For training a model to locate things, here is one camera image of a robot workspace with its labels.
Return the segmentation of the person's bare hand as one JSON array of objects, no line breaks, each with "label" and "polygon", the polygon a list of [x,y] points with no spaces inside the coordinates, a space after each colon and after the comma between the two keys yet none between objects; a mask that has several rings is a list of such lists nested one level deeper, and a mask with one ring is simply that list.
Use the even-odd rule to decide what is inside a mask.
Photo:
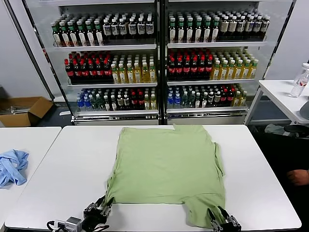
[{"label": "person's bare hand", "polygon": [[308,170],[293,170],[287,173],[288,179],[296,186],[305,186],[309,184]]}]

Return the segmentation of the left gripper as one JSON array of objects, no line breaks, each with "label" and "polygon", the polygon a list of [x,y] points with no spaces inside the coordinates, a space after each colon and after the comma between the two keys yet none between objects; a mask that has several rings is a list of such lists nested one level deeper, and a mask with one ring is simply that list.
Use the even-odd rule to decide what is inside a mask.
[{"label": "left gripper", "polygon": [[98,224],[105,224],[108,215],[112,209],[114,197],[110,198],[103,206],[106,196],[99,198],[96,203],[91,203],[83,212],[84,220],[83,226],[97,226]]}]

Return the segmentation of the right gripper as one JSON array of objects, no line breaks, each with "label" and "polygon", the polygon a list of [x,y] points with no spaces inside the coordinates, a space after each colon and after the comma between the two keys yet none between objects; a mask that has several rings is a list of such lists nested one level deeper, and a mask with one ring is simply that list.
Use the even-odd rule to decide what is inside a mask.
[{"label": "right gripper", "polygon": [[226,223],[219,224],[213,212],[210,209],[208,209],[207,212],[211,218],[212,230],[214,232],[241,232],[241,225],[236,220],[236,218],[233,215],[229,216],[228,212],[221,206],[218,206],[218,208],[222,216],[224,217]]}]

